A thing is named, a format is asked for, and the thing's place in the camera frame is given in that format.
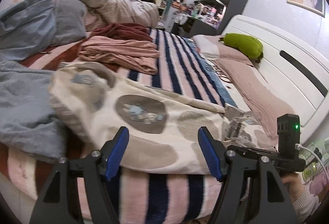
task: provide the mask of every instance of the green plush toy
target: green plush toy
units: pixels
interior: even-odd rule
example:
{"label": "green plush toy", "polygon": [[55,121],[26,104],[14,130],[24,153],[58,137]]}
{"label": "green plush toy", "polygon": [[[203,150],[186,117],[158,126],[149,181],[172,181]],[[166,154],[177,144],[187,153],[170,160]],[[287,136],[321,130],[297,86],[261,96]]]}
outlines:
{"label": "green plush toy", "polygon": [[226,46],[238,49],[249,59],[260,59],[263,57],[263,44],[255,37],[244,34],[229,33],[219,41]]}

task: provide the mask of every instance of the blue gripper pad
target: blue gripper pad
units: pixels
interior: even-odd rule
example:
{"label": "blue gripper pad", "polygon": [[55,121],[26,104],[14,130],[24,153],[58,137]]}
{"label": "blue gripper pad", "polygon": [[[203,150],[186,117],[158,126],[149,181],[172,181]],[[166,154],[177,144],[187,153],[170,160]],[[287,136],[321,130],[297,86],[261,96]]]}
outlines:
{"label": "blue gripper pad", "polygon": [[224,153],[224,145],[214,140],[206,127],[201,127],[198,131],[198,142],[206,159],[210,174],[218,181],[223,181],[227,175],[227,168]]}
{"label": "blue gripper pad", "polygon": [[116,133],[113,140],[106,142],[106,143],[110,143],[109,145],[107,145],[107,150],[106,150],[108,157],[106,160],[107,167],[106,167],[105,177],[108,181],[110,181],[111,178],[113,178],[118,172],[123,154],[128,146],[128,142],[129,142],[129,130],[126,127],[121,127],[119,131]]}

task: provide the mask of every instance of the striped blanket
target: striped blanket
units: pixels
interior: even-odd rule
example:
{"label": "striped blanket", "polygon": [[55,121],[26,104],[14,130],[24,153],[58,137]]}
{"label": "striped blanket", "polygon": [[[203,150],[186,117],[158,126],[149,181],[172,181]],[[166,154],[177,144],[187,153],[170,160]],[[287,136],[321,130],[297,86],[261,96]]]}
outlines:
{"label": "striped blanket", "polygon": [[[223,83],[216,71],[207,68],[190,41],[159,30],[152,30],[151,36],[161,52],[157,60],[158,74],[146,75],[118,66],[110,68],[146,86],[215,104],[232,102],[230,95],[227,95],[227,86],[231,88],[231,84]],[[48,54],[38,53],[22,64],[56,70],[62,61],[79,61],[77,50],[75,44],[48,48]],[[84,157],[93,149],[93,145],[83,144],[72,137],[68,141],[67,157]],[[0,145],[0,172],[33,199],[37,198],[51,170],[51,164]],[[83,179],[78,179],[78,188],[83,217],[90,219]],[[220,188],[221,184],[210,175],[149,174],[127,168],[120,168],[107,185],[122,224],[174,224],[207,216],[213,210]]]}

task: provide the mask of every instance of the pink blanket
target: pink blanket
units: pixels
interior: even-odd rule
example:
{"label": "pink blanket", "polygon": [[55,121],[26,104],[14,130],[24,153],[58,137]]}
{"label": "pink blanket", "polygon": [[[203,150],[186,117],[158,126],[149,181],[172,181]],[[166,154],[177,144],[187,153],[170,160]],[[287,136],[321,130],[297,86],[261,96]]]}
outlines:
{"label": "pink blanket", "polygon": [[242,94],[246,104],[260,120],[272,146],[276,146],[279,138],[276,119],[287,113],[294,114],[293,109],[259,81],[250,65],[238,59],[227,58],[218,58],[214,62]]}
{"label": "pink blanket", "polygon": [[149,41],[118,40],[93,36],[79,49],[81,60],[118,64],[141,73],[157,74],[156,60],[160,56],[157,46]]}

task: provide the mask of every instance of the human hand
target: human hand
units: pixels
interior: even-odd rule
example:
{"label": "human hand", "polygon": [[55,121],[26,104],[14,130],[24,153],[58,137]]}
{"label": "human hand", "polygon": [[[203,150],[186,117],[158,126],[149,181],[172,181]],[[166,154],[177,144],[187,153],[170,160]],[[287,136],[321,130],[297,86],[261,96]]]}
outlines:
{"label": "human hand", "polygon": [[291,201],[294,203],[302,196],[305,186],[300,180],[300,175],[297,173],[289,173],[281,177],[283,184],[289,183],[288,194]]}

